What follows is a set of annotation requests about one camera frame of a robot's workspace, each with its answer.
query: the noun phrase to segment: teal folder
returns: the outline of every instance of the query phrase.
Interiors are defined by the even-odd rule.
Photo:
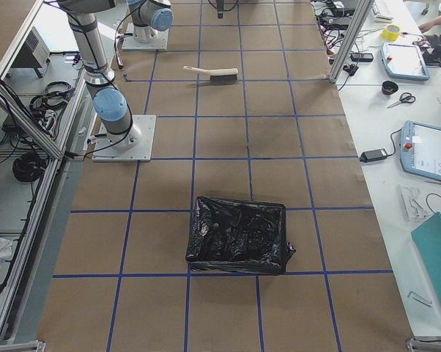
[[[411,232],[441,305],[441,215],[435,213]]]

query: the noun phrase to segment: yellow tape roll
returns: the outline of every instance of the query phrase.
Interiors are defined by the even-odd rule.
[[[391,42],[398,39],[399,34],[401,33],[401,29],[399,26],[395,24],[387,25],[382,31],[382,37]]]

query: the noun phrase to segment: tablet screen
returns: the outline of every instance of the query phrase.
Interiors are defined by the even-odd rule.
[[[388,53],[393,57],[388,63],[388,67],[394,73],[406,76],[423,76],[425,74],[417,48],[390,44],[388,45]]]
[[[418,124],[413,128],[413,167],[441,176],[441,130]]]

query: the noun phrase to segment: person's arm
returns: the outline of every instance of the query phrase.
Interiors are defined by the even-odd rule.
[[[441,15],[439,17],[436,17],[432,21],[425,22],[419,26],[419,29],[422,33],[427,32],[430,30],[433,26],[437,26],[441,24]]]

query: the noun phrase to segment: garbage bag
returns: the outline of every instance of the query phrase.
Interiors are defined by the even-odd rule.
[[[196,198],[186,252],[193,270],[279,275],[294,253],[284,205]]]

